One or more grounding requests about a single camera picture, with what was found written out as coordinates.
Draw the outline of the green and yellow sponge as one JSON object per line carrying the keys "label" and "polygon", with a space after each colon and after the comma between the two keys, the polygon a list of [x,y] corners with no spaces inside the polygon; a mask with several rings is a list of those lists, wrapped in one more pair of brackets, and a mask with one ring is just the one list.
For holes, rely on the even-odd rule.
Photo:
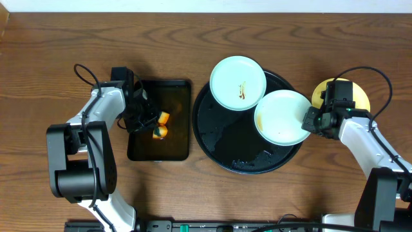
{"label": "green and yellow sponge", "polygon": [[163,139],[167,133],[168,129],[166,127],[167,121],[169,120],[169,113],[162,111],[158,117],[157,125],[153,130],[153,139]]}

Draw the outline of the yellow plate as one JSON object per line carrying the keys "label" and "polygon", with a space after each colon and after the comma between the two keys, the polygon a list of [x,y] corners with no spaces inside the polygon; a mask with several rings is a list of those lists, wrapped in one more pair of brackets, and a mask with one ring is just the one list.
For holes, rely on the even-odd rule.
{"label": "yellow plate", "polygon": [[[320,109],[323,103],[323,99],[321,99],[321,92],[326,90],[327,82],[333,81],[333,78],[327,79],[320,84],[317,85],[313,94],[312,94],[312,106],[315,108]],[[353,83],[353,101],[355,102],[356,109],[363,109],[371,111],[370,101],[366,92],[355,82]]]}

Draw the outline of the light blue plate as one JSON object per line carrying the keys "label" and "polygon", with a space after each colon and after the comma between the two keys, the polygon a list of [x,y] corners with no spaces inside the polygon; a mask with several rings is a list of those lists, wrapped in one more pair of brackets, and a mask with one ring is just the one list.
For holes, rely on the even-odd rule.
{"label": "light blue plate", "polygon": [[212,70],[209,86],[212,96],[228,110],[253,108],[264,96],[267,78],[255,60],[231,56],[221,60]]}
{"label": "light blue plate", "polygon": [[293,146],[310,133],[302,129],[303,119],[311,107],[310,101],[292,90],[276,90],[265,95],[257,104],[254,122],[258,133],[278,146]]}

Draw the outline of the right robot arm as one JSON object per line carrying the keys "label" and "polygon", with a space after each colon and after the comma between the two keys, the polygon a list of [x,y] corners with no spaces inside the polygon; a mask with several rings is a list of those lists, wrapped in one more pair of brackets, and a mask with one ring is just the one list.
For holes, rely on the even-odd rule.
{"label": "right robot arm", "polygon": [[411,208],[396,208],[396,200],[411,202],[411,164],[382,136],[367,110],[313,106],[302,128],[341,141],[353,154],[367,183],[354,213],[326,214],[324,224],[373,231],[411,231]]}

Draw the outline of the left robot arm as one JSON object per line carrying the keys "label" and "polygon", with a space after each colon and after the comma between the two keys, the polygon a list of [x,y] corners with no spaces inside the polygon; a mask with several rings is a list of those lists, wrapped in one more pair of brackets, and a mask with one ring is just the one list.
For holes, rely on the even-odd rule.
{"label": "left robot arm", "polygon": [[109,130],[119,116],[149,99],[125,81],[98,82],[85,106],[64,124],[46,130],[50,188],[57,198],[87,209],[101,231],[146,231],[117,189]]}

